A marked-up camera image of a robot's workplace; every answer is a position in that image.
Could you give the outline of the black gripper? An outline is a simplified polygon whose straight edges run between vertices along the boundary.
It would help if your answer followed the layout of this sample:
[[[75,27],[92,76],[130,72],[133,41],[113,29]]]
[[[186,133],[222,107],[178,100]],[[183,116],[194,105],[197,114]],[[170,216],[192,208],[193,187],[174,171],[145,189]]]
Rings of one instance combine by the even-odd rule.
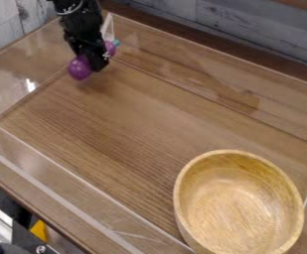
[[[98,2],[56,1],[55,12],[60,17],[64,40],[72,52],[76,56],[84,53],[91,70],[102,71],[108,65],[106,47],[90,47],[100,38],[102,15]]]

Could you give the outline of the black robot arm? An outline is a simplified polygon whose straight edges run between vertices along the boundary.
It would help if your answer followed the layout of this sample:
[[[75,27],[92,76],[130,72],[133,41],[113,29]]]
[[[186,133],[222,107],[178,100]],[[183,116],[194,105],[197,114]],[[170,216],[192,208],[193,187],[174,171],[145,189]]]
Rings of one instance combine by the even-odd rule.
[[[64,40],[76,56],[84,56],[92,71],[108,64],[100,26],[103,18],[96,0],[48,0],[63,27]]]

